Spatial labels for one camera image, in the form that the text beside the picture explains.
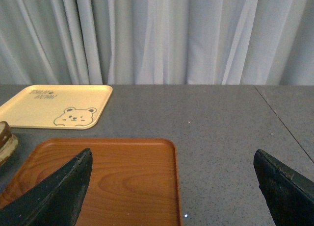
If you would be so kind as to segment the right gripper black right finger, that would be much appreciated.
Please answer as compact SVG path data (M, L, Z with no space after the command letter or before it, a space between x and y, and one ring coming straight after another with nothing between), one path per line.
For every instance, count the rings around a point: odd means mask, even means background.
M314 182L261 149L253 165L275 225L312 226Z

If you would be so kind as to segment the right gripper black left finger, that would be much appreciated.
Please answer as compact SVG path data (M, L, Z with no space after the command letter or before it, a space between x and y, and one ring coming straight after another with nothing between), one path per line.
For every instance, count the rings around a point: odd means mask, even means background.
M89 186L93 155L82 150L0 210L2 226L74 226Z

